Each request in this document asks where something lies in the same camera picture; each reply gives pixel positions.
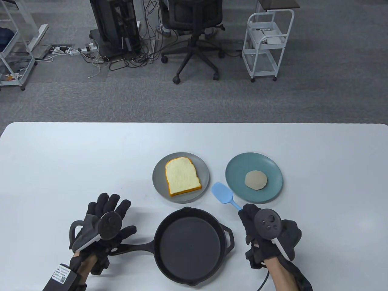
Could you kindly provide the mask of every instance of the cast iron skillet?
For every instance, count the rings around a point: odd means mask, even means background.
[[[227,247],[226,231],[230,237]],[[234,248],[232,231],[206,211],[184,207],[167,216],[147,244],[120,244],[110,255],[149,251],[166,277],[195,286],[210,278]]]

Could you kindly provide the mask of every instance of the office chair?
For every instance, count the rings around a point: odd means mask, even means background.
[[[163,50],[161,61],[166,64],[166,55],[185,54],[186,56],[180,65],[177,75],[173,78],[175,84],[180,83],[179,74],[187,65],[193,55],[198,56],[215,73],[213,80],[219,80],[218,68],[204,55],[206,51],[218,51],[220,58],[225,57],[225,53],[217,46],[201,46],[198,42],[200,35],[205,28],[218,27],[225,30],[222,25],[222,0],[168,0],[168,8],[162,0],[159,0],[163,24],[173,30],[191,31],[191,37],[186,47]]]

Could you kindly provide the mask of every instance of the bread slice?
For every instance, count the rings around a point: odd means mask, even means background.
[[[171,197],[202,188],[197,171],[189,158],[172,159],[165,168],[168,191]]]

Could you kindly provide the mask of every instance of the bread crust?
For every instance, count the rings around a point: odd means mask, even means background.
[[[190,163],[193,165],[194,169],[195,169],[195,173],[197,174],[197,169],[195,168],[192,160],[190,158],[187,158],[187,157],[179,157],[179,158],[175,158],[175,159],[180,159],[180,158],[186,158],[190,161]],[[200,186],[199,187],[196,187],[196,188],[193,188],[193,189],[189,189],[189,190],[185,190],[185,191],[180,191],[180,192],[177,192],[177,193],[174,193],[174,194],[171,194],[171,189],[170,189],[170,183],[168,182],[168,179],[167,179],[167,165],[172,162],[173,160],[175,159],[172,159],[171,161],[168,161],[166,163],[166,166],[165,166],[165,176],[166,176],[166,180],[167,180],[167,185],[168,185],[168,193],[170,195],[170,197],[174,197],[176,195],[180,195],[180,194],[184,194],[184,193],[189,193],[189,192],[193,192],[193,191],[196,191],[196,190],[199,190],[199,189],[202,189],[202,184],[201,184],[201,181],[199,181],[199,184]]]

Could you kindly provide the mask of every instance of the blue plate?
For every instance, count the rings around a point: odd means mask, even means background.
[[[245,185],[245,175],[253,170],[267,175],[268,182],[261,190],[253,190]],[[283,175],[270,158],[255,152],[245,152],[230,160],[225,170],[228,186],[240,198],[252,203],[268,203],[274,200],[283,186]]]

